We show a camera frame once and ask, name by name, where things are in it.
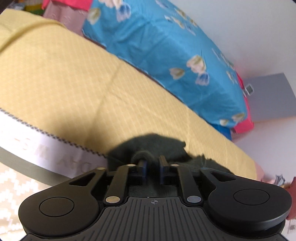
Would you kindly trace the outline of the yellow beige patterned bedspread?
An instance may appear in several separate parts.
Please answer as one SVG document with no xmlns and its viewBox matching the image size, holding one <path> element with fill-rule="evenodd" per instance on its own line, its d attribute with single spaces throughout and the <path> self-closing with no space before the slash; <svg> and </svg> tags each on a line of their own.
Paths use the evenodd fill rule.
<svg viewBox="0 0 296 241">
<path fill-rule="evenodd" d="M 59 22 L 25 11 L 1 13 L 1 147 L 23 174 L 76 177 L 106 166 L 104 155 L 136 136 L 186 143 L 235 174 L 262 170 L 241 149 L 160 85 Z"/>
</svg>

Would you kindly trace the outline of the dark green knit sweater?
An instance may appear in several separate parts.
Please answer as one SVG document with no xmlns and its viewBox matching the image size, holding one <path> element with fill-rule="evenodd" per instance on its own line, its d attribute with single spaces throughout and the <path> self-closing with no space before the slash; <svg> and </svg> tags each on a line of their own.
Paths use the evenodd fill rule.
<svg viewBox="0 0 296 241">
<path fill-rule="evenodd" d="M 164 156 L 169 164 L 181 164 L 192 172 L 199 172 L 201 168 L 211 168 L 232 174 L 226 167 L 215 160 L 205 156 L 191 156 L 185 151 L 184 141 L 161 136 L 155 133 L 131 138 L 110 150 L 106 156 L 109 171 L 116 171 L 118 167 L 135 164 L 140 160 L 147 161 L 148 184 L 137 187 L 133 185 L 129 189 L 129 195 L 133 197 L 174 197 L 177 196 L 177 188 L 159 183 L 159 157 Z"/>
</svg>

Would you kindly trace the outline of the grey wooden headboard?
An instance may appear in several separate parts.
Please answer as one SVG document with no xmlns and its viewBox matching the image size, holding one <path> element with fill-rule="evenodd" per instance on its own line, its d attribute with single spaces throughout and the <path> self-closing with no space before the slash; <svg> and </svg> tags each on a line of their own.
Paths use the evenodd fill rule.
<svg viewBox="0 0 296 241">
<path fill-rule="evenodd" d="M 247 95 L 250 115 L 254 122 L 295 117 L 295 94 L 284 73 L 244 80 L 254 93 Z"/>
</svg>

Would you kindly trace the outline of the white wall socket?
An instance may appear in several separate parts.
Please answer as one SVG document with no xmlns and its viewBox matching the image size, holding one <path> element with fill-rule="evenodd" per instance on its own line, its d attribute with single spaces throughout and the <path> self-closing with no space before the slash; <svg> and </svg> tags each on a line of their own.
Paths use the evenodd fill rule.
<svg viewBox="0 0 296 241">
<path fill-rule="evenodd" d="M 248 96 L 251 96 L 254 93 L 254 88 L 251 84 L 246 85 L 244 90 Z"/>
</svg>

